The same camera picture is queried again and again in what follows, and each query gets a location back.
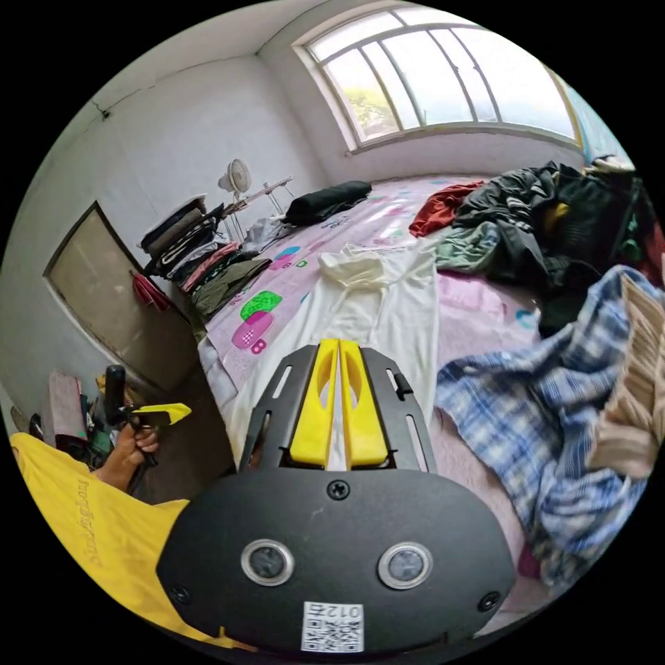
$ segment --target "arched window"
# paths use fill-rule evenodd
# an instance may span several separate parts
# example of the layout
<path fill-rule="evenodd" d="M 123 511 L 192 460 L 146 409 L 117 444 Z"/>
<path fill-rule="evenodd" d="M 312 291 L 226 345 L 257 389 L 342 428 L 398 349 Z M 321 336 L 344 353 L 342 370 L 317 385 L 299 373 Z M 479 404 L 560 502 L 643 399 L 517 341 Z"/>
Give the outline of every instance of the arched window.
<path fill-rule="evenodd" d="M 425 127 L 535 130 L 581 145 L 560 81 L 523 48 L 448 12 L 383 10 L 305 44 L 358 145 Z"/>

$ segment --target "door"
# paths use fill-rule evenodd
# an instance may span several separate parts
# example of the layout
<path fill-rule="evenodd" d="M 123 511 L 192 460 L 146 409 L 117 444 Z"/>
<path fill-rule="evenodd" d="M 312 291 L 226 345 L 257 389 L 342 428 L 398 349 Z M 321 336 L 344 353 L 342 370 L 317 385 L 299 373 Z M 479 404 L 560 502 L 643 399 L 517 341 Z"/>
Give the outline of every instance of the door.
<path fill-rule="evenodd" d="M 198 363 L 189 325 L 175 310 L 141 305 L 139 265 L 95 203 L 65 238 L 45 277 L 81 326 L 148 384 L 169 392 Z"/>

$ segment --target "green foliage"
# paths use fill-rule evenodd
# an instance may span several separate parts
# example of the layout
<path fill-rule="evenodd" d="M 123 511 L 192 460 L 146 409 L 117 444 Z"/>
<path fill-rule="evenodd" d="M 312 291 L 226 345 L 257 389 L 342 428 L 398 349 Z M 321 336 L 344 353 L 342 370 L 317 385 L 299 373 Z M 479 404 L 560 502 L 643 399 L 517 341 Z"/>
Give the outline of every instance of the green foliage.
<path fill-rule="evenodd" d="M 393 113 L 383 94 L 377 89 L 349 88 L 344 90 L 358 121 L 363 127 L 371 123 L 393 125 Z"/>

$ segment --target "qr code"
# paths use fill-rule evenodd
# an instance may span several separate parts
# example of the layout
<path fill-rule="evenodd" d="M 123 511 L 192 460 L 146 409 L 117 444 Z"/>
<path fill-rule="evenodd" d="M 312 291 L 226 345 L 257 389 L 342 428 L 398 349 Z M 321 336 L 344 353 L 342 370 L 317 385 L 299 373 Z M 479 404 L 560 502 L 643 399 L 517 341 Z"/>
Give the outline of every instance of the qr code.
<path fill-rule="evenodd" d="M 358 653 L 363 649 L 362 605 L 305 603 L 302 651 Z"/>

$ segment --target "pink bed sheet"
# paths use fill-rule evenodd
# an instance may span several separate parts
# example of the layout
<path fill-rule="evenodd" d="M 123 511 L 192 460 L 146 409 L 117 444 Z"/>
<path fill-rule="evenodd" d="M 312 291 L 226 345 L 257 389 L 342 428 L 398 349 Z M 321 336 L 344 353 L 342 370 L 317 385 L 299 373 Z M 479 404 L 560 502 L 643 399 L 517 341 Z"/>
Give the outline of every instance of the pink bed sheet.
<path fill-rule="evenodd" d="M 366 201 L 308 227 L 270 247 L 262 256 L 271 266 L 208 324 L 208 338 L 236 388 L 253 370 L 261 353 L 288 325 L 318 278 L 317 257 L 340 251 L 346 243 L 359 247 L 411 244 L 408 227 L 432 193 L 478 176 L 448 176 L 376 184 Z M 538 338 L 538 303 L 519 289 L 483 280 L 440 274 L 439 366 L 455 358 L 509 350 Z M 438 472 L 474 491 L 493 510 L 508 541 L 515 566 L 524 550 L 524 533 L 508 495 L 496 476 L 460 439 L 452 421 L 435 413 L 430 427 Z M 520 576 L 502 611 L 483 632 L 516 620 L 540 607 L 547 597 L 540 582 Z"/>
<path fill-rule="evenodd" d="M 375 248 L 414 244 L 409 225 L 425 200 L 444 187 L 474 178 L 377 183 L 367 199 L 351 210 L 297 231 L 263 252 L 261 256 L 271 258 L 272 264 L 207 325 L 208 339 L 236 388 L 242 386 L 260 354 L 288 325 L 316 283 L 321 252 L 338 252 L 347 243 Z"/>

